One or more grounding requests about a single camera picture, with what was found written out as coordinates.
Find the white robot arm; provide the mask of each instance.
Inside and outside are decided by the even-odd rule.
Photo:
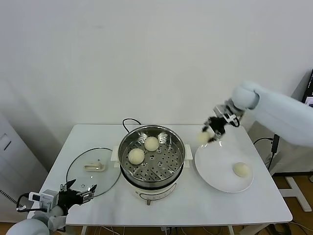
[[[313,146],[313,108],[251,82],[236,87],[231,99],[214,108],[216,117],[209,117],[203,128],[206,131],[211,127],[215,133],[209,142],[225,133],[226,124],[239,126],[245,110],[249,110],[259,123],[286,141]]]
[[[17,212],[31,212],[35,214],[31,219],[23,220],[12,226],[6,235],[49,235],[50,232],[65,232],[66,216],[68,210],[73,205],[81,205],[89,202],[94,197],[97,185],[92,186],[87,191],[78,192],[70,189],[75,180],[68,181],[60,186],[60,191],[45,190],[39,193],[26,193],[19,197],[17,202]],[[39,202],[39,208],[27,209],[20,207],[20,200],[26,197],[30,201]]]

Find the power cord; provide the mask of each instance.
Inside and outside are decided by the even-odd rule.
[[[298,225],[300,228],[305,228],[305,229],[307,229],[307,230],[309,230],[309,231],[311,231],[311,232],[313,232],[313,229],[309,229],[309,228],[307,228],[307,227],[305,227],[305,226],[303,226],[302,224],[299,224],[299,223],[297,223],[296,221],[294,221],[294,220],[292,220],[291,222],[290,222],[291,224],[296,224],[296,225]]]
[[[261,141],[261,140],[272,141],[271,142],[271,144],[272,144],[272,148],[271,148],[272,156],[270,158],[269,165],[268,165],[268,170],[269,170],[270,165],[272,164],[273,158],[274,158],[275,154],[277,153],[278,143],[279,143],[279,135],[274,134],[273,138],[267,138],[267,137],[259,138],[255,142],[253,142],[253,145],[255,145],[258,141]]]
[[[99,235],[100,235],[101,228],[104,228],[104,229],[110,231],[113,235],[114,235],[114,234],[121,235],[121,234],[119,234],[118,232],[114,231],[114,229],[113,229],[112,226],[111,226],[111,229],[109,229],[109,228],[107,228],[107,227],[101,226],[101,227],[100,227],[100,230],[99,230]]]
[[[261,140],[273,141],[273,138],[267,138],[267,137],[259,138],[259,139],[257,139],[255,142],[253,142],[253,145],[255,145],[257,142],[259,142],[259,141],[261,141]]]
[[[141,125],[141,123],[140,123],[138,120],[134,119],[134,118],[126,118],[126,119],[124,119],[124,120],[122,121],[122,124],[123,124],[125,130],[126,130],[128,133],[129,133],[129,130],[127,129],[127,127],[125,126],[125,123],[124,123],[124,122],[127,121],[127,120],[136,121],[139,125]]]

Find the white bun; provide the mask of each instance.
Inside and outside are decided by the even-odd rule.
[[[246,178],[251,174],[249,166],[245,163],[236,163],[233,166],[233,171],[236,175]]]
[[[139,148],[132,149],[128,154],[128,161],[133,165],[138,165],[145,160],[145,154],[143,150]]]
[[[150,152],[156,151],[159,147],[158,139],[152,136],[148,137],[144,145],[148,151]]]

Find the white wall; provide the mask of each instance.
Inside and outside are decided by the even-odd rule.
[[[290,95],[313,66],[312,8],[2,0],[0,111],[49,168],[76,123],[201,124],[247,79]]]

